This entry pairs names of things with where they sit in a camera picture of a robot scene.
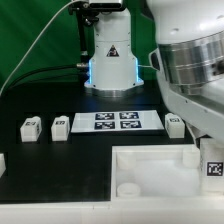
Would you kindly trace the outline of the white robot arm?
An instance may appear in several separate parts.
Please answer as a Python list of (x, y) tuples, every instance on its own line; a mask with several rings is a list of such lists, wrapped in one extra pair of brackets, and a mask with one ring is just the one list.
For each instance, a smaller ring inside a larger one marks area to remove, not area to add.
[(134, 0), (145, 24), (131, 26), (123, 0), (87, 0), (95, 52), (85, 87), (108, 94), (143, 83), (130, 32), (139, 33), (169, 111), (224, 142), (224, 0)]

